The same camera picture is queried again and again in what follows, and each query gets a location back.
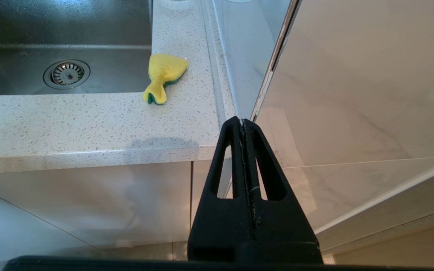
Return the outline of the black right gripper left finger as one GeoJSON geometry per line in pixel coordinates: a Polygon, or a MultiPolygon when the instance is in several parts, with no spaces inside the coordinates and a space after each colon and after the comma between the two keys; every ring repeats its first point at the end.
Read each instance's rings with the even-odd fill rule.
{"type": "Polygon", "coordinates": [[[251,240],[252,225],[241,137],[240,119],[234,116],[226,120],[188,237],[188,259],[191,261],[234,261],[237,248],[251,240]],[[231,149],[232,199],[217,195],[227,148],[231,149]]]}

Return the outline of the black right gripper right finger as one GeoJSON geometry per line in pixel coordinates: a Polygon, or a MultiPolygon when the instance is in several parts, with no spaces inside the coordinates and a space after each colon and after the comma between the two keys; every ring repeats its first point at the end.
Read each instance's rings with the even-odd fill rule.
{"type": "Polygon", "coordinates": [[[322,263],[317,237],[261,128],[244,121],[246,193],[251,240],[246,261],[322,263]]]}

